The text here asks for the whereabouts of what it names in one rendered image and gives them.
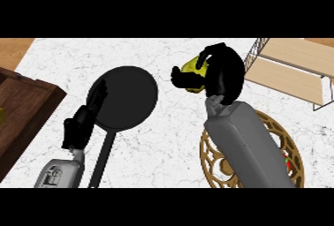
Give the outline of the black frying pan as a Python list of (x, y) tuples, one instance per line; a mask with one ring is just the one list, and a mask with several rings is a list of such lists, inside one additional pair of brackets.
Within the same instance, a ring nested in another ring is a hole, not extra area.
[(107, 131), (107, 138), (95, 165), (91, 188), (97, 188), (101, 183), (117, 133), (145, 121), (159, 101), (156, 79), (138, 66), (120, 66), (110, 70), (95, 81), (88, 97), (92, 97), (103, 81), (107, 82), (109, 95), (95, 124)]

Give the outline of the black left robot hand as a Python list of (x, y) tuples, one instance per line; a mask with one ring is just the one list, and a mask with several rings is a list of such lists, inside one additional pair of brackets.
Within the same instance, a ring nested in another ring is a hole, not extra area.
[(61, 145), (64, 149), (85, 150), (107, 96), (107, 81), (103, 80), (86, 104), (79, 108), (73, 118), (64, 120), (64, 141)]

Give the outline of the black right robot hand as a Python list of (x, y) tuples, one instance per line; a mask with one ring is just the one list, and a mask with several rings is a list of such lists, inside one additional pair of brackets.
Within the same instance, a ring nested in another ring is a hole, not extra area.
[(233, 47), (225, 42), (211, 45), (200, 53), (196, 68), (200, 69), (208, 63), (206, 76), (196, 72), (182, 72), (174, 67), (172, 83), (178, 88), (206, 87), (206, 96), (224, 95), (222, 105), (231, 105), (239, 99), (245, 77), (246, 66), (243, 59)]

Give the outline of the yellow-green pear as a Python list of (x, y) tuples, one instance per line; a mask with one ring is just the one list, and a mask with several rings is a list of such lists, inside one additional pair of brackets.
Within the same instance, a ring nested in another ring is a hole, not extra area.
[[(200, 74), (202, 76), (206, 76), (206, 70), (208, 70), (208, 63), (203, 64), (203, 67), (200, 70), (197, 70), (196, 68), (196, 64), (199, 61), (199, 57), (196, 57), (182, 67), (182, 72), (194, 72), (196, 74)], [(203, 90), (206, 89), (206, 87), (200, 87), (200, 88), (187, 88), (187, 91), (190, 93), (199, 94)]]

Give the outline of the dark brown wooden tray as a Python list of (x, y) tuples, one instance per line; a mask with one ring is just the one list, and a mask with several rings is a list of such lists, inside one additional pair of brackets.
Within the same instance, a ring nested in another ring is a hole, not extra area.
[(66, 97), (52, 83), (0, 67), (0, 182)]

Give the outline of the small red fruit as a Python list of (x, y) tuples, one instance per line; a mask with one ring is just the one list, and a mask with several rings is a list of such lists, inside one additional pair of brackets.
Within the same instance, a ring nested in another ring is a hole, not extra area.
[(293, 171), (293, 163), (287, 154), (284, 154), (284, 163), (287, 167), (287, 173), (290, 173)]

